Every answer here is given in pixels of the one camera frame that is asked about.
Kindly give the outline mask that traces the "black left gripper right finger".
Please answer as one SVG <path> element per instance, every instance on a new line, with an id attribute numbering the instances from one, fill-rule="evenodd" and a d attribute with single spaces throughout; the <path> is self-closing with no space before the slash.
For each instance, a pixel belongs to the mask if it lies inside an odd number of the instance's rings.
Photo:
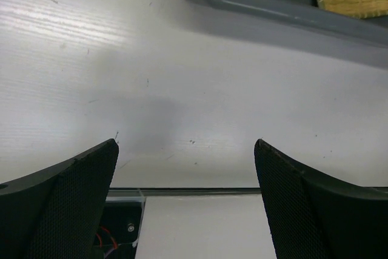
<path id="1" fill-rule="evenodd" d="M 387 189 L 331 177 L 262 139 L 254 157 L 277 258 L 387 258 Z"/>

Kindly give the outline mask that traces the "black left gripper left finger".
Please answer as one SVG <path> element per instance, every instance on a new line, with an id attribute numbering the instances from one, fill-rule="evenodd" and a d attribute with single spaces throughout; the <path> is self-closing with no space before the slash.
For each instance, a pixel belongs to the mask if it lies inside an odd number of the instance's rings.
<path id="1" fill-rule="evenodd" d="M 109 139 L 1 184 L 1 258 L 89 258 L 119 147 Z"/>

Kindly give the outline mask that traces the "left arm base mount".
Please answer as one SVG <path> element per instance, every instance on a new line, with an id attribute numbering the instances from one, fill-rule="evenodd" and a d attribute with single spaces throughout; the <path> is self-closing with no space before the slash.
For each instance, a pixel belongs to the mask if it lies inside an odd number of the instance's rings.
<path id="1" fill-rule="evenodd" d="M 139 189 L 109 190 L 91 257 L 135 258 L 145 204 Z"/>

